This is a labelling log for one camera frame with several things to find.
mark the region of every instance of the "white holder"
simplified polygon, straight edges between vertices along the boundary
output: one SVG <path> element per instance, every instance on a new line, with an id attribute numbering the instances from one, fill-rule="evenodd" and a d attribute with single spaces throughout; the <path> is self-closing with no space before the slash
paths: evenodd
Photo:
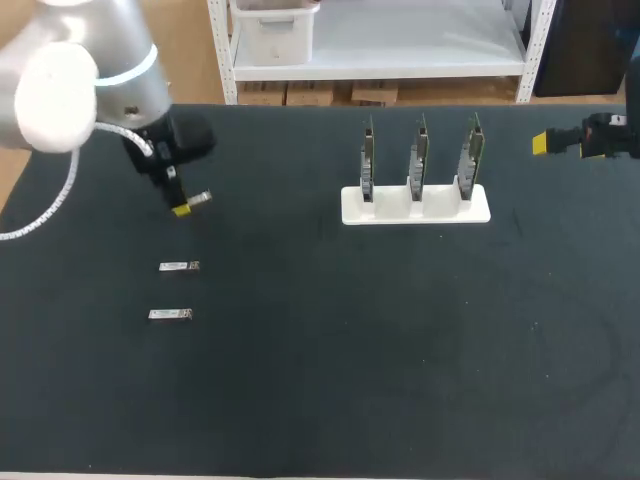
<path id="1" fill-rule="evenodd" d="M 414 202 L 406 185 L 375 186 L 373 202 L 365 202 L 360 187 L 342 189 L 345 225 L 399 225 L 487 223 L 491 211 L 482 185 L 475 185 L 471 200 L 462 200 L 457 176 L 451 185 L 425 185 L 422 201 Z"/>

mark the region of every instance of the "black table surface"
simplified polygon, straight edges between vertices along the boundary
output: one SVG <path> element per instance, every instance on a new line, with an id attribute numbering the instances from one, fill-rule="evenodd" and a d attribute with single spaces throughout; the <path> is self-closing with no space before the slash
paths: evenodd
<path id="1" fill-rule="evenodd" d="M 96 133 L 0 243 L 0 471 L 640 476 L 640 163 L 531 155 L 610 108 L 183 108 L 219 137 L 184 168 L 210 205 L 172 218 Z M 382 185 L 423 112 L 449 183 L 474 111 L 490 223 L 341 223 L 370 114 Z M 34 155 L 2 230 L 67 167 Z"/>

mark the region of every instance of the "shelf leg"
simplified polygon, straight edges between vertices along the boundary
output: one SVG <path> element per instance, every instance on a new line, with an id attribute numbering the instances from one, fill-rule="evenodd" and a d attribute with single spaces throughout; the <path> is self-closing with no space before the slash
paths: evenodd
<path id="1" fill-rule="evenodd" d="M 213 43 L 216 46 L 218 57 L 224 101 L 227 105 L 236 105 L 238 103 L 238 89 L 236 87 L 236 77 L 233 73 L 235 52 L 232 55 L 227 32 L 227 3 L 226 0 L 207 0 L 207 4 L 209 6 Z"/>
<path id="2" fill-rule="evenodd" d="M 557 0 L 532 0 L 531 9 L 531 39 L 527 49 L 524 73 L 520 77 L 516 103 L 529 103 L 533 94 L 533 87 L 538 76 L 540 60 L 547 43 L 551 19 L 556 8 Z"/>

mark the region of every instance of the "shelf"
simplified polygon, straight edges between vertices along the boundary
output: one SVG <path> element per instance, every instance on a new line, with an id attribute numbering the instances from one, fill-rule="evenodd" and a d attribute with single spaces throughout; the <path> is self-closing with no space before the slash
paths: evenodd
<path id="1" fill-rule="evenodd" d="M 238 81 L 519 76 L 524 51 L 500 0 L 323 0 L 313 59 L 253 65 L 242 33 Z"/>

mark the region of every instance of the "cable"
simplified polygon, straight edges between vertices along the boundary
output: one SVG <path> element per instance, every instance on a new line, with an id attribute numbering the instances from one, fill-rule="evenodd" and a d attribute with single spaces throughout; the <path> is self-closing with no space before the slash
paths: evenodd
<path id="1" fill-rule="evenodd" d="M 131 140 L 135 143 L 138 148 L 142 151 L 145 157 L 151 157 L 153 155 L 153 149 L 151 146 L 144 141 L 144 139 L 123 127 L 118 127 L 117 125 L 110 125 L 108 123 L 96 123 L 96 130 L 103 130 L 105 132 L 112 132 L 121 135 L 122 137 Z M 53 201 L 51 206 L 47 208 L 47 210 L 40 215 L 37 219 L 31 222 L 26 227 L 22 227 L 19 230 L 14 230 L 13 232 L 8 233 L 0 233 L 0 242 L 7 240 L 15 240 L 20 237 L 24 237 L 25 235 L 33 232 L 35 229 L 41 227 L 47 220 L 49 220 L 54 213 L 58 211 L 58 209 L 62 206 L 64 201 L 67 199 L 69 192 L 71 192 L 71 188 L 73 187 L 74 182 L 76 181 L 76 175 L 78 174 L 78 164 L 80 162 L 80 149 L 76 148 L 71 152 L 71 163 L 69 164 L 69 173 L 67 174 L 67 180 L 64 182 L 64 186 L 60 193 Z"/>
<path id="2" fill-rule="evenodd" d="M 131 140 L 133 143 L 135 143 L 140 149 L 140 151 L 142 151 L 142 154 L 145 157 L 153 156 L 153 148 L 151 148 L 151 145 L 149 145 L 144 140 L 144 138 L 142 138 L 137 133 L 132 132 L 131 130 L 128 130 L 124 127 L 119 127 L 117 125 L 111 125 L 110 123 L 100 123 L 100 122 L 96 123 L 94 128 L 96 130 L 102 130 L 105 132 L 117 133 L 118 135 L 128 140 Z"/>

